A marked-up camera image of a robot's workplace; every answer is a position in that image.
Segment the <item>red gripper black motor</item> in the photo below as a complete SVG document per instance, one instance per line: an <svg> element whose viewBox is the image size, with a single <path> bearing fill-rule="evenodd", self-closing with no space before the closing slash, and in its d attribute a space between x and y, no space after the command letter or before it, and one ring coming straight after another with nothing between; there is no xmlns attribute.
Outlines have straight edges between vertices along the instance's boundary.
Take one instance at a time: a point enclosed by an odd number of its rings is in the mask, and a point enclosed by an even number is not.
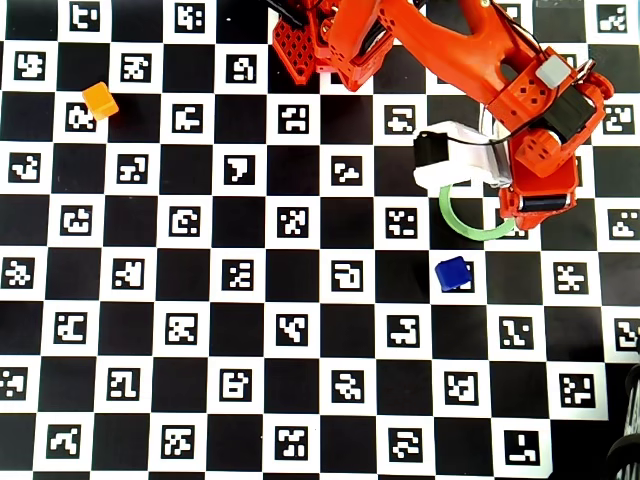
<svg viewBox="0 0 640 480"><path fill-rule="evenodd" d="M499 193L503 219L513 220L519 230L531 230L575 206L575 195L567 194L578 185L575 154L556 134L521 132L509 141L509 149L512 185L519 194Z"/></svg>

